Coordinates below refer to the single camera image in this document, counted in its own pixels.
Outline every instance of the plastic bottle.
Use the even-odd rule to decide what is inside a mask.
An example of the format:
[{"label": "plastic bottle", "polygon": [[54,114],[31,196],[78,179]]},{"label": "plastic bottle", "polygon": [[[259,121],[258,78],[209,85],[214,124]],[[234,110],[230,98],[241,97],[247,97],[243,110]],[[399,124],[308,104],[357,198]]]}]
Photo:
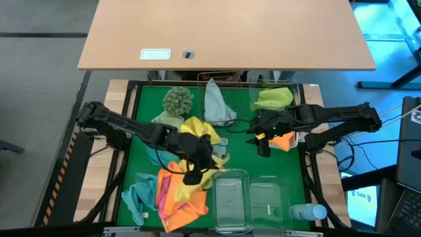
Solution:
[{"label": "plastic bottle", "polygon": [[326,218],[328,212],[320,204],[302,204],[290,207],[289,214],[296,220],[315,221]]}]

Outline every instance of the green mat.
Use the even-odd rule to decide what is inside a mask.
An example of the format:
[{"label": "green mat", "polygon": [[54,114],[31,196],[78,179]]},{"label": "green mat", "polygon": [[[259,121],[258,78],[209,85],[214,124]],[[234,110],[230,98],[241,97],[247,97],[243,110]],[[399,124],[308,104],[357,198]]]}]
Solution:
[{"label": "green mat", "polygon": [[[141,95],[139,100],[139,109],[137,110],[138,121],[149,122],[162,111],[162,99],[170,87],[163,86],[142,86]],[[195,95],[193,99],[193,108],[185,118],[191,116],[199,117],[198,106],[198,89],[190,88],[190,92]],[[249,110],[250,101],[249,90],[241,90],[243,93],[243,112],[246,119],[254,117],[253,112]],[[243,123],[235,127],[241,130],[248,128],[248,124]],[[298,149],[291,149],[289,152],[284,152],[279,149],[272,149],[271,158],[264,158],[257,155],[256,146],[253,144],[246,144],[245,141],[253,138],[252,134],[230,134],[223,128],[216,128],[216,132],[221,138],[228,139],[227,152],[231,158],[224,166],[226,168],[243,169],[249,173],[249,178],[252,180],[254,177],[262,175],[275,175],[281,179],[286,179],[289,182],[289,192],[286,195],[289,198],[291,205],[305,203],[303,179],[301,176],[300,161],[298,156]],[[138,139],[133,138],[130,156],[128,160],[128,168],[124,181],[123,190],[128,188],[134,183],[135,175],[137,172],[147,174],[158,174],[160,167],[153,166],[150,162],[145,150],[145,145]],[[187,225],[191,228],[213,228],[213,203],[212,203],[212,189],[207,192],[207,206],[209,213],[205,216],[198,218],[196,221]],[[283,205],[283,215],[287,214],[288,206]],[[149,213],[149,217],[145,219],[145,226],[148,227],[162,227],[162,222],[156,211],[152,211],[144,207],[144,212]],[[286,230],[310,230],[309,222],[307,221],[286,221],[284,228]],[[122,201],[117,218],[118,226],[135,226],[132,218],[132,213],[127,209],[126,204]]]}]

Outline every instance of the green textured ball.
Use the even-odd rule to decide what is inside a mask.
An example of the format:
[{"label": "green textured ball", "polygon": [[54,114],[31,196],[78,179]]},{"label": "green textured ball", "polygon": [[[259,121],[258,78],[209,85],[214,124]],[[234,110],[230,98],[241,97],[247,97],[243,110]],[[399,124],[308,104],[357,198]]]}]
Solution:
[{"label": "green textured ball", "polygon": [[189,89],[175,86],[167,91],[162,106],[170,114],[183,115],[191,111],[193,97],[194,95],[190,94]]}]

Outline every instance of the cloth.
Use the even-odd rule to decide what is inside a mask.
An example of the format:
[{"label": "cloth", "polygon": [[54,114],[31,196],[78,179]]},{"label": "cloth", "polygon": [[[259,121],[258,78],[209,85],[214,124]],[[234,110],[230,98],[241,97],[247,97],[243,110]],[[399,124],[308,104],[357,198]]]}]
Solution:
[{"label": "cloth", "polygon": [[[155,152],[155,149],[153,149],[153,148],[151,148],[147,145],[145,145],[145,148],[146,148],[146,152],[147,152],[147,154],[149,156],[149,159],[151,160],[152,164],[160,167],[161,164],[159,163],[159,160],[158,160],[158,157],[157,157],[157,153]],[[171,152],[168,152],[168,151],[158,150],[158,155],[161,158],[161,161],[165,165],[165,167],[168,166],[170,161],[175,161],[175,162],[180,161],[180,158],[178,158],[177,155],[175,155]]]},{"label": "cloth", "polygon": [[291,105],[294,96],[288,88],[264,89],[259,92],[257,101],[254,102],[252,110],[272,109],[282,110]]},{"label": "cloth", "polygon": [[211,144],[218,144],[221,142],[221,138],[218,136],[215,129],[209,123],[202,122],[195,116],[187,119],[181,125],[180,132],[189,132],[197,137],[209,134]]},{"label": "cloth", "polygon": [[226,154],[226,147],[228,145],[228,139],[221,138],[221,142],[215,145],[212,145],[213,151],[212,154],[217,157],[223,157]]},{"label": "cloth", "polygon": [[[212,175],[219,169],[222,168],[222,165],[227,163],[230,160],[230,156],[227,155],[225,158],[219,158],[215,155],[212,155],[212,159],[216,163],[216,167],[218,169],[209,169],[205,172],[202,176],[202,179],[199,184],[196,185],[186,185],[183,182],[177,185],[177,190],[175,192],[174,199],[176,201],[187,201],[190,200],[191,195],[195,193],[197,190],[206,190],[212,187]],[[187,171],[187,161],[181,160],[179,163],[179,167],[181,168],[182,172]]]},{"label": "cloth", "polygon": [[277,136],[272,140],[269,140],[269,144],[273,144],[284,151],[289,151],[291,146],[295,145],[295,132],[289,132],[283,136]]},{"label": "cloth", "polygon": [[167,111],[164,111],[160,115],[155,117],[151,122],[171,125],[173,127],[176,127],[177,129],[180,129],[180,126],[184,122],[184,118],[180,115],[172,115]]},{"label": "cloth", "polygon": [[133,221],[143,226],[143,204],[156,211],[155,194],[157,192],[157,177],[152,174],[137,173],[135,184],[129,190],[123,191],[121,197],[127,204],[127,208],[132,212]]},{"label": "cloth", "polygon": [[225,104],[219,87],[213,78],[210,79],[205,90],[205,121],[214,126],[223,126],[224,121],[236,117],[237,113]]},{"label": "cloth", "polygon": [[[173,161],[168,164],[168,168],[172,171],[182,172],[179,164]],[[158,173],[158,190],[155,202],[158,206],[163,204],[163,208],[159,208],[164,218],[161,215],[160,217],[167,233],[195,221],[209,211],[209,208],[206,206],[206,192],[202,191],[202,189],[196,190],[187,201],[176,201],[174,199],[174,194],[177,187],[182,184],[183,177],[184,175],[182,174],[173,174],[164,169],[161,169]],[[164,185],[167,185],[165,183],[167,180],[170,181],[168,189],[164,187]]]}]

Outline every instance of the wooden table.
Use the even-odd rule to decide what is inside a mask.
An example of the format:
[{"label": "wooden table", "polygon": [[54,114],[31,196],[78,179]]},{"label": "wooden table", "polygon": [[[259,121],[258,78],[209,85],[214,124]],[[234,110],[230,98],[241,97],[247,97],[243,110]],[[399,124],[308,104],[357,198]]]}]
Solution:
[{"label": "wooden table", "polygon": [[[171,49],[141,60],[142,49]],[[186,49],[192,59],[183,58]],[[82,70],[374,70],[348,0],[101,0]]]},{"label": "wooden table", "polygon": [[[124,98],[126,96],[127,83],[127,80],[110,81],[108,92],[105,98],[105,106],[116,113],[121,113],[122,111]],[[322,96],[318,85],[305,84],[303,87],[305,91],[306,103],[323,105]],[[132,109],[133,101],[131,101],[129,104],[128,116],[132,114]],[[322,132],[325,129],[327,129],[327,124],[322,124],[318,128],[315,128],[314,131]],[[105,140],[95,140],[92,152],[97,151],[102,147],[105,147]],[[326,146],[325,149],[333,152],[331,146]],[[95,203],[104,192],[105,182],[109,173],[111,155],[112,150],[108,149],[98,153],[89,160],[78,206],[74,216],[75,221],[85,217],[87,212],[95,205]],[[349,220],[345,196],[342,191],[341,179],[335,158],[329,154],[321,153],[317,155],[317,163],[320,173],[320,181],[322,183],[322,191],[326,201],[330,204],[331,208],[335,211],[339,218],[345,224],[350,226],[351,222]],[[113,200],[109,202],[109,211],[107,212],[106,221],[111,219],[110,214],[113,209],[113,203]]]}]

